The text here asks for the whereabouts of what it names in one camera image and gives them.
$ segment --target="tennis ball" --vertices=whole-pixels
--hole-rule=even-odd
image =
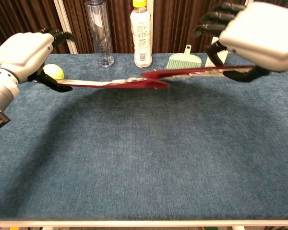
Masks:
[[[47,64],[43,67],[43,70],[45,74],[56,80],[64,79],[64,72],[60,66],[57,66],[55,64]]]

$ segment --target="clear plastic bottle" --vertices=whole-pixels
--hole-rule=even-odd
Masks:
[[[113,65],[114,58],[107,4],[104,0],[89,0],[84,5],[93,37],[94,53],[99,55],[97,64],[109,67]]]
[[[132,3],[134,9],[130,14],[130,21],[134,44],[134,63],[140,68],[148,67],[152,64],[151,15],[147,10],[146,0],[133,0]]]

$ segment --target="white plastic bottle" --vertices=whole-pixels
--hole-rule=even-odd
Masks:
[[[148,67],[152,64],[151,15],[146,8],[146,0],[133,0],[132,3],[134,9],[130,14],[130,21],[134,44],[134,63],[140,68]]]

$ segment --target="brown curtain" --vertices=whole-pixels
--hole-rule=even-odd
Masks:
[[[288,0],[259,0],[288,8]]]
[[[187,44],[192,52],[205,52],[212,37],[191,37],[199,20],[223,0],[155,0],[153,53],[184,52]],[[245,0],[227,0],[244,5]]]
[[[16,33],[62,29],[53,0],[0,0],[0,45]],[[53,53],[69,53],[66,43]]]
[[[86,0],[64,0],[66,14],[72,32],[77,37],[78,53],[93,53],[93,38],[85,12]],[[132,53],[133,41],[130,30],[132,0],[106,0],[114,53]]]

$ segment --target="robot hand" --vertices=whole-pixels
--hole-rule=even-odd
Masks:
[[[223,3],[205,15],[192,35],[218,36],[207,54],[216,66],[223,66],[217,56],[228,50],[253,62],[256,66],[247,73],[225,71],[230,79],[250,82],[271,71],[288,70],[288,9],[265,2],[253,2],[247,7]]]
[[[58,92],[72,87],[58,84],[43,71],[45,60],[53,48],[74,35],[59,30],[42,29],[38,33],[18,33],[0,46],[0,128],[9,118],[3,113],[18,95],[17,85],[36,80]]]

